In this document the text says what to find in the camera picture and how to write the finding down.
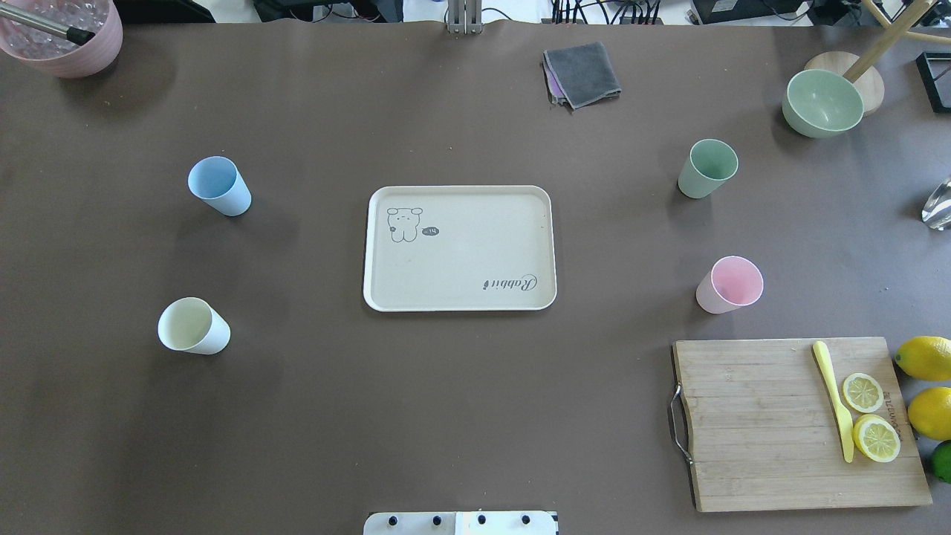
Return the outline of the grey folded cloth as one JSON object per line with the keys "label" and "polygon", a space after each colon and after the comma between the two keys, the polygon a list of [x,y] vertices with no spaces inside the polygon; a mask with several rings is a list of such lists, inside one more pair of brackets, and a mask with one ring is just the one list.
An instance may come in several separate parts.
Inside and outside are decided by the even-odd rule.
{"label": "grey folded cloth", "polygon": [[543,51],[543,68],[551,102],[575,111],[614,98],[622,91],[602,42]]}

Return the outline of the cream white plastic cup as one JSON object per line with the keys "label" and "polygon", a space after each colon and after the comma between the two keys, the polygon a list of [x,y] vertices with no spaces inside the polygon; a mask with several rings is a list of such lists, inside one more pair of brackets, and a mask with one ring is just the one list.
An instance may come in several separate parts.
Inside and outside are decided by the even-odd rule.
{"label": "cream white plastic cup", "polygon": [[159,340],[172,350],[211,355],[223,350],[231,331],[217,311],[198,297],[171,302],[160,315]]}

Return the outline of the pink bowl with ice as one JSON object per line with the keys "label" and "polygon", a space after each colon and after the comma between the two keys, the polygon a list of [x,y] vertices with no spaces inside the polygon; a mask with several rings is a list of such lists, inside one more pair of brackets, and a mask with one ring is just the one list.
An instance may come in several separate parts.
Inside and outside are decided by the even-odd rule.
{"label": "pink bowl with ice", "polygon": [[78,45],[37,28],[2,18],[2,51],[35,70],[60,78],[80,78],[105,70],[118,56],[123,26],[112,1],[7,1],[62,26],[93,33]]}

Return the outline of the light blue plastic cup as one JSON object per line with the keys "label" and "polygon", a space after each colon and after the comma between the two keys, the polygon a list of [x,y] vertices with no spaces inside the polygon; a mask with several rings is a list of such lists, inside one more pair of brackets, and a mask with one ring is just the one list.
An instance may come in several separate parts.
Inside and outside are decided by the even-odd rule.
{"label": "light blue plastic cup", "polygon": [[227,216],[245,213],[252,203],[247,184],[227,157],[211,156],[195,163],[188,173],[188,187],[194,196]]}

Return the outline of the aluminium frame post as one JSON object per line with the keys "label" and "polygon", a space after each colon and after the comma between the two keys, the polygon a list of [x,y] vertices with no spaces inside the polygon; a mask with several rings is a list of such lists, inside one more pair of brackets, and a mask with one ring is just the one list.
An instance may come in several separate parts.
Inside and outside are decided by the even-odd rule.
{"label": "aluminium frame post", "polygon": [[448,0],[446,23],[451,34],[482,33],[482,0]]}

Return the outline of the lemon half lower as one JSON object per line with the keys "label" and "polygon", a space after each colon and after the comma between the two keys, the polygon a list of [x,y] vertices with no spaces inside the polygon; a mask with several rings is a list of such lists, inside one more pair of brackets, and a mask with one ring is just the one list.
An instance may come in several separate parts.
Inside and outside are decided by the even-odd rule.
{"label": "lemon half lower", "polygon": [[900,436],[889,421],[874,414],[860,416],[853,423],[852,439],[857,450],[877,463],[890,463],[900,453]]}

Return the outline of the green plastic bowl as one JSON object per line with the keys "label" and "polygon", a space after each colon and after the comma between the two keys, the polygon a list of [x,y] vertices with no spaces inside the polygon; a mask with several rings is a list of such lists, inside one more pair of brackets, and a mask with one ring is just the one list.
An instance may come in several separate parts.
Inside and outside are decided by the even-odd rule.
{"label": "green plastic bowl", "polygon": [[858,125],[865,103],[858,89],[843,76],[826,70],[794,75],[782,98],[785,122],[806,137],[823,139]]}

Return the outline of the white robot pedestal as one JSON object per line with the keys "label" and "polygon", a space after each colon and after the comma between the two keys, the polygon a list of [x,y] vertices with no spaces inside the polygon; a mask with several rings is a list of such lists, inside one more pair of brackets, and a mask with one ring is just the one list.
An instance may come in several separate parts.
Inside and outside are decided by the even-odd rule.
{"label": "white robot pedestal", "polygon": [[543,510],[377,512],[363,534],[557,534],[557,514]]}

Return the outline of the whole yellow lemon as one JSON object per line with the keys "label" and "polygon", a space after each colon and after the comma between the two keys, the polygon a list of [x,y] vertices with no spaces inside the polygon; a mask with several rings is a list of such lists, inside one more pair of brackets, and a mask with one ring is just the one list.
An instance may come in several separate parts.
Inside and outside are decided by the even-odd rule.
{"label": "whole yellow lemon", "polygon": [[914,379],[949,380],[950,340],[938,336],[913,337],[897,349],[894,362]]}
{"label": "whole yellow lemon", "polygon": [[950,440],[950,387],[930,387],[917,393],[907,413],[911,426],[921,436]]}

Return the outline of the green lime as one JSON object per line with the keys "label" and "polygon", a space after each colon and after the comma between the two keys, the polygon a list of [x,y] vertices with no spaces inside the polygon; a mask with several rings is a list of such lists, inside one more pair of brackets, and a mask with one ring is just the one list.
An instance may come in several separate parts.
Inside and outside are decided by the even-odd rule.
{"label": "green lime", "polygon": [[951,484],[951,440],[942,441],[930,456],[931,472],[942,483]]}

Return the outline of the cream rabbit serving tray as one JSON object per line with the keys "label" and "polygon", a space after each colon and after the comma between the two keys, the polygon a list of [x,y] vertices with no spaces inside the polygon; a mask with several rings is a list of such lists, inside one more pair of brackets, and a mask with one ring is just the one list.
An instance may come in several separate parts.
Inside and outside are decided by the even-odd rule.
{"label": "cream rabbit serving tray", "polygon": [[391,186],[370,197],[363,297],[376,311],[539,311],[556,295],[541,187]]}

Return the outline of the wooden cutting board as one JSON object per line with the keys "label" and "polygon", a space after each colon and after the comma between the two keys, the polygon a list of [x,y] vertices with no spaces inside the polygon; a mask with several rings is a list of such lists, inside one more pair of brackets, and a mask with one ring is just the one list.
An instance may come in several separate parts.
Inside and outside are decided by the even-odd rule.
{"label": "wooden cutting board", "polygon": [[675,390],[700,512],[931,504],[886,340],[838,337],[826,345],[837,383],[863,372],[882,386],[877,413],[900,436],[897,459],[843,460],[811,338],[680,340],[672,347]]}

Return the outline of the lemon half upper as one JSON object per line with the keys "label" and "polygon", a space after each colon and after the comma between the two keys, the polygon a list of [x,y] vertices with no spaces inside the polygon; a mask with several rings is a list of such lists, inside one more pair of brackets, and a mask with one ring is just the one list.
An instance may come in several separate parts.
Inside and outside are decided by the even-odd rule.
{"label": "lemon half upper", "polygon": [[876,412],[884,403],[882,386],[869,374],[855,372],[842,384],[843,402],[863,414]]}

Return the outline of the yellow plastic knife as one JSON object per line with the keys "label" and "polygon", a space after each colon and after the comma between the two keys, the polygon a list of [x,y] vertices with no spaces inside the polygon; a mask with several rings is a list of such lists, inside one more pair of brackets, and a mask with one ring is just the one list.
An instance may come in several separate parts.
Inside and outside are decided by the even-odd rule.
{"label": "yellow plastic knife", "polygon": [[855,444],[853,440],[853,418],[839,393],[836,374],[830,356],[828,345],[822,340],[813,343],[813,356],[817,362],[819,373],[821,373],[823,383],[825,384],[830,406],[834,412],[837,429],[840,435],[843,461],[852,463],[854,460]]}

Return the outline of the pink plastic cup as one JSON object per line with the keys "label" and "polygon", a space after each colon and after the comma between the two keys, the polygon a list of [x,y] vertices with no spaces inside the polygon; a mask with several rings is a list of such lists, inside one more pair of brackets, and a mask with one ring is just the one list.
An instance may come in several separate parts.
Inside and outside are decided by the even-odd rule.
{"label": "pink plastic cup", "polygon": [[720,314],[753,304],[763,290],[764,278],[757,265],[744,257],[726,256],[707,272],[695,298],[704,311]]}

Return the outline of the clear textured glass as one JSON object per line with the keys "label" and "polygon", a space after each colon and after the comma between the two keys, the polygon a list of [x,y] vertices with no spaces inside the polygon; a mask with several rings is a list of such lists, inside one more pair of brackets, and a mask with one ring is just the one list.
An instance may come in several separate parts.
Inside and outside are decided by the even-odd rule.
{"label": "clear textured glass", "polygon": [[950,184],[951,178],[947,177],[930,194],[921,210],[921,220],[931,230],[950,228]]}

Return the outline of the green plastic cup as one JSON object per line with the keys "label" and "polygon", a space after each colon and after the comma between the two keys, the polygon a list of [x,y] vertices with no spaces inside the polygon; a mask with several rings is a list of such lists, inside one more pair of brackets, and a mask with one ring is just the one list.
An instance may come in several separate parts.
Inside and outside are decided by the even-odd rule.
{"label": "green plastic cup", "polygon": [[728,143],[716,139],[703,139],[692,146],[677,186],[684,195],[694,199],[713,193],[739,169],[739,158]]}

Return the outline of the lemon half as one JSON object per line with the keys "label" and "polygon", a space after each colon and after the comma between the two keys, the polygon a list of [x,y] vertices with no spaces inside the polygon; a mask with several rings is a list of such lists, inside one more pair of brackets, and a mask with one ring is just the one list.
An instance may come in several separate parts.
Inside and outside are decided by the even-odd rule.
{"label": "lemon half", "polygon": [[869,374],[855,372],[842,384],[843,402],[863,414],[876,412],[884,403],[882,386]]}
{"label": "lemon half", "polygon": [[860,416],[853,423],[852,439],[857,450],[877,463],[890,463],[900,453],[900,436],[889,421],[874,414]]}

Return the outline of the wooden cup stand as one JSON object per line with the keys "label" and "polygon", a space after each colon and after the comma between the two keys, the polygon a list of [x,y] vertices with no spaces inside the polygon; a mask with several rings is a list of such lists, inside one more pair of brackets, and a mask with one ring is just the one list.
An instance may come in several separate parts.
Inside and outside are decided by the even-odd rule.
{"label": "wooden cup stand", "polygon": [[822,52],[805,64],[805,70],[835,72],[852,82],[865,103],[863,115],[866,117],[871,115],[880,108],[884,98],[883,78],[874,68],[874,64],[896,44],[896,41],[900,38],[910,38],[942,45],[949,44],[948,37],[916,33],[911,30],[911,27],[918,23],[918,20],[927,14],[934,4],[936,4],[935,1],[914,1],[896,20],[890,21],[882,10],[877,9],[873,1],[863,1],[862,5],[883,28],[883,33],[877,41],[860,56],[843,51]]}

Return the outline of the black mirror tray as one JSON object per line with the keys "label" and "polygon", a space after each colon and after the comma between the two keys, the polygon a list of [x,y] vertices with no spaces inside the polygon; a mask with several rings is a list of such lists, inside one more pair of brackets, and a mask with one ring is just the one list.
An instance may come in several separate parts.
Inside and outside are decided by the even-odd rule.
{"label": "black mirror tray", "polygon": [[950,113],[950,53],[925,51],[916,65],[932,111]]}

